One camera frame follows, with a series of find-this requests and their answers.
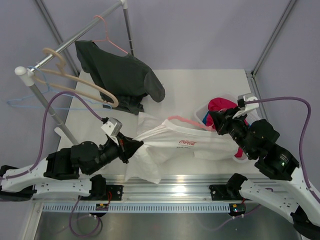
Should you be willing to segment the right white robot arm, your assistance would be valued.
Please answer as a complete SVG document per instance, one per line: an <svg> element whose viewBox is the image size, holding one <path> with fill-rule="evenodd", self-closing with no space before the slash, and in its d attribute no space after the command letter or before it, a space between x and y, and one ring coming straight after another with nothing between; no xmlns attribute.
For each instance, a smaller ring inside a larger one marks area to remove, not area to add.
<svg viewBox="0 0 320 240"><path fill-rule="evenodd" d="M228 134L264 176L286 189L289 197L258 187L247 177L234 173L225 185L232 199L242 197L276 212L309 240L320 238L318 193L312 195L304 179L302 165L276 141L280 134L265 119L246 124L246 115L236 116L238 107L225 112L210 111L216 132Z"/></svg>

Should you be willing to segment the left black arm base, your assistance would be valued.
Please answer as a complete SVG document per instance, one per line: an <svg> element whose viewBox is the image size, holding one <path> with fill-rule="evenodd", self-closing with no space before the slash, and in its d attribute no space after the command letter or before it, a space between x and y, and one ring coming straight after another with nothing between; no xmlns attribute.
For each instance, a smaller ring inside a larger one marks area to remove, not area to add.
<svg viewBox="0 0 320 240"><path fill-rule="evenodd" d="M121 201L123 196L123 185L105 184L94 186L89 191L89 196L81 196L81 201Z"/></svg>

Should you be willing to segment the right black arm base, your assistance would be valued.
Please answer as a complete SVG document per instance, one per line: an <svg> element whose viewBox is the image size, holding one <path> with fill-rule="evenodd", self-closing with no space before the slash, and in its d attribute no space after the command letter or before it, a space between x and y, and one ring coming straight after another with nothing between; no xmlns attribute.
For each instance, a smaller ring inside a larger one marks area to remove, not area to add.
<svg viewBox="0 0 320 240"><path fill-rule="evenodd" d="M209 186L211 199L213 201L242 201L246 198L240 195L237 188L226 184L212 184Z"/></svg>

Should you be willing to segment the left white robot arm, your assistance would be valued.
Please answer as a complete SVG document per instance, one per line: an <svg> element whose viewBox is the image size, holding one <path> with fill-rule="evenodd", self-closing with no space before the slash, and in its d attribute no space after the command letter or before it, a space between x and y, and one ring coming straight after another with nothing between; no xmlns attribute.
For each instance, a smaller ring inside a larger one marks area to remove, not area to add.
<svg viewBox="0 0 320 240"><path fill-rule="evenodd" d="M80 198L85 201L110 197L106 178L98 173L116 159L128 164L143 141L117 135L105 144L84 141L49 154L37 166L0 168L0 200L24 202L31 199Z"/></svg>

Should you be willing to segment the pink plastic hanger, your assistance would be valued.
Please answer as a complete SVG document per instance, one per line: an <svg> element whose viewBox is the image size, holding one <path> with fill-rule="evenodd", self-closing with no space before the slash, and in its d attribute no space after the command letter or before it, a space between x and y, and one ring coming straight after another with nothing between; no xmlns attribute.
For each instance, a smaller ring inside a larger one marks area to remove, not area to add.
<svg viewBox="0 0 320 240"><path fill-rule="evenodd" d="M180 122L193 125L193 126L195 126L195 127L204 129L204 130L206 130L206 131L210 131L210 132L214 132L214 131L215 131L215 129L213 129L211 126L206 126L206 125L204 125L204 124L202 124L202 123L199 123L199 122L190 120L190 119L188 119L188 118L181 117L181 116L179 116L179 115L169 116L167 119L170 120L170 121L171 121L171 120L178 120L178 121L180 121Z"/></svg>

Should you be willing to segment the white Coca-Cola t-shirt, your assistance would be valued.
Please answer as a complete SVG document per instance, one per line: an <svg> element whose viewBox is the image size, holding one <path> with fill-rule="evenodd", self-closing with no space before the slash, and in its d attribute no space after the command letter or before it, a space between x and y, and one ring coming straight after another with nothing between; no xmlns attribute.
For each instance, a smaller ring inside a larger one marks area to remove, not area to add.
<svg viewBox="0 0 320 240"><path fill-rule="evenodd" d="M136 141L143 145L129 159L124 179L140 178L158 184L162 178L161 165L181 154L196 159L221 161L232 158L238 145L229 135L219 135L179 120L160 121L140 112Z"/></svg>

